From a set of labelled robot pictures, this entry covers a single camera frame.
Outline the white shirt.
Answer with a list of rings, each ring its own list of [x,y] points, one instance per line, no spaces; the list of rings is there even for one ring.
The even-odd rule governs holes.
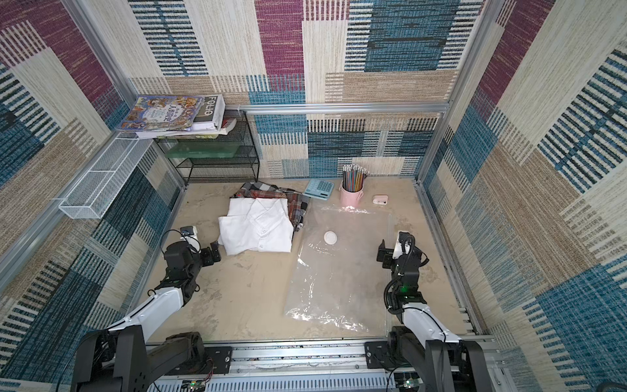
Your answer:
[[[229,211],[218,218],[219,244],[228,256],[245,251],[290,253],[294,227],[287,199],[230,199]]]

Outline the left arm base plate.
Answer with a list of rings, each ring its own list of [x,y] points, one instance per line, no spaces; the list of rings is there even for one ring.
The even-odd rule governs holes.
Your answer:
[[[226,375],[230,372],[233,346],[205,346],[198,359],[191,359],[166,373],[167,376],[181,375]]]

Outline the red plaid shirt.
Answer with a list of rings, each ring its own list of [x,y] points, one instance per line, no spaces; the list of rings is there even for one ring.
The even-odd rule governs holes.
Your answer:
[[[295,189],[278,187],[264,182],[246,182],[231,196],[232,199],[286,199],[288,216],[295,232],[304,226],[305,214],[310,204],[310,197]]]

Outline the clear plastic vacuum bag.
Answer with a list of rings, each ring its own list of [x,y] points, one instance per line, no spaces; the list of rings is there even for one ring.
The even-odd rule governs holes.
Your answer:
[[[352,333],[384,334],[383,289],[390,272],[377,261],[377,251],[393,242],[394,224],[394,216],[380,209],[311,207],[284,314]]]

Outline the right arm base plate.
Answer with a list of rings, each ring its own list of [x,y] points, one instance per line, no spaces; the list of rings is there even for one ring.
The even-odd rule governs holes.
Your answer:
[[[419,342],[406,339],[388,343],[388,341],[367,341],[364,352],[369,369],[414,368],[418,370],[426,365],[425,348]]]

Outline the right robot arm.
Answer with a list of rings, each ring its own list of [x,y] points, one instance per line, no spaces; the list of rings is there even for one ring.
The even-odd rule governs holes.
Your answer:
[[[393,248],[379,246],[377,261],[391,272],[383,292],[385,309],[400,322],[388,334],[394,366],[411,365],[423,391],[493,391],[483,348],[451,332],[422,295],[419,278],[429,258],[415,237],[398,232]]]

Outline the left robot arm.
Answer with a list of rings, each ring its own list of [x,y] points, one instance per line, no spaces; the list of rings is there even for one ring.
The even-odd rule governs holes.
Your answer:
[[[193,225],[178,230],[179,241],[163,249],[166,273],[148,299],[109,327],[87,333],[74,357],[73,391],[147,391],[172,371],[202,374],[209,380],[215,362],[199,333],[170,336],[153,350],[148,339],[199,292],[204,267],[220,261],[219,244],[204,247]]]

